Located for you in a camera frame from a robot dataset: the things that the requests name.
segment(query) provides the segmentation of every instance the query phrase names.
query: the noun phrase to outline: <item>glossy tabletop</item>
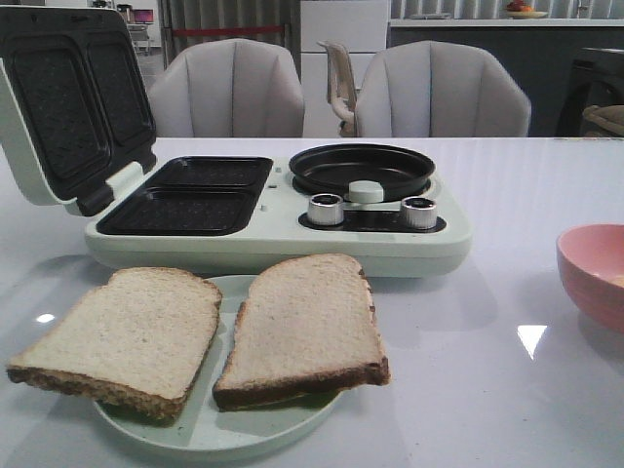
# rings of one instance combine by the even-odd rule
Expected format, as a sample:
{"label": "glossy tabletop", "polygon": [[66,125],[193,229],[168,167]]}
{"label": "glossy tabletop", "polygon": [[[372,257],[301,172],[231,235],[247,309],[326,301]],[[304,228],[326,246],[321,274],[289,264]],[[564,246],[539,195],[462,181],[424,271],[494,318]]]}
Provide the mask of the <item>glossy tabletop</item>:
{"label": "glossy tabletop", "polygon": [[[474,244],[443,277],[370,278],[393,381],[348,391],[305,438],[254,467],[617,467],[624,335],[584,316],[559,280],[571,226],[624,223],[624,140],[386,139],[431,157]],[[162,139],[183,155],[294,155],[336,140]],[[86,219],[21,196],[0,155],[0,358],[48,330],[111,270]],[[0,379],[0,466],[205,466],[155,455],[91,402]]]}

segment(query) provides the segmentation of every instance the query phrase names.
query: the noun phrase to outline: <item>plate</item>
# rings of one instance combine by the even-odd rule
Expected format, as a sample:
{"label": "plate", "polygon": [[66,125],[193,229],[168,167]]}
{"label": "plate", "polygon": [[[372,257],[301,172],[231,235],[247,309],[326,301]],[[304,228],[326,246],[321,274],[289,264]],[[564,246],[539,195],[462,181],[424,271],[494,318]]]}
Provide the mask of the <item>plate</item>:
{"label": "plate", "polygon": [[544,18],[548,12],[506,12],[514,20],[530,20],[536,18]]}
{"label": "plate", "polygon": [[239,305],[247,298],[254,278],[211,278],[223,294],[220,324],[184,410],[173,425],[149,424],[144,416],[129,409],[95,402],[104,420],[149,449],[210,461],[247,458],[278,449],[323,422],[339,393],[308,395],[287,403],[239,411],[219,411],[213,400],[213,385],[231,349]]}

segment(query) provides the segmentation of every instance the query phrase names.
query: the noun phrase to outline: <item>round pan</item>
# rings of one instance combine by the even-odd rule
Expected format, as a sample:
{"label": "round pan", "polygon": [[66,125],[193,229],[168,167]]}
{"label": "round pan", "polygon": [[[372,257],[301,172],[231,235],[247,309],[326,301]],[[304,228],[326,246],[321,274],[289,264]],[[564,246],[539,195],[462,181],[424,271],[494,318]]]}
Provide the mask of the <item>round pan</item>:
{"label": "round pan", "polygon": [[307,149],[292,157],[290,168],[297,186],[310,194],[334,193],[348,199],[356,180],[378,182],[383,201],[419,193],[435,165],[416,151],[370,143],[345,143]]}

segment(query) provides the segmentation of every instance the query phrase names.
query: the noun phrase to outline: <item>white bread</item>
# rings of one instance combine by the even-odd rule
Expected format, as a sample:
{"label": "white bread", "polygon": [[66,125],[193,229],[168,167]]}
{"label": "white bread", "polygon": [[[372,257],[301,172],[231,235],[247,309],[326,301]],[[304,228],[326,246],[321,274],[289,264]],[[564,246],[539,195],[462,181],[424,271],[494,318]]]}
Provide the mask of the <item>white bread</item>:
{"label": "white bread", "polygon": [[221,410],[236,410],[389,380],[362,266],[324,253],[283,261],[253,281],[213,396]]}
{"label": "white bread", "polygon": [[7,374],[46,390],[175,418],[218,326],[221,292],[174,268],[129,268],[87,292]]}

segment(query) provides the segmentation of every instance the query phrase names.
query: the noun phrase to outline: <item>open lid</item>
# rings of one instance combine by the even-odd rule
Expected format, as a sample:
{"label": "open lid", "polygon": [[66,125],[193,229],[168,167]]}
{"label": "open lid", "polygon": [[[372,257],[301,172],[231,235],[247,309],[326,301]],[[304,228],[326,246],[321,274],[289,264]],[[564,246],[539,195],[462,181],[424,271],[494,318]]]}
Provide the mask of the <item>open lid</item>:
{"label": "open lid", "polygon": [[0,143],[32,203],[95,215],[114,199],[108,178],[156,162],[137,58],[114,10],[0,7],[0,108]]}

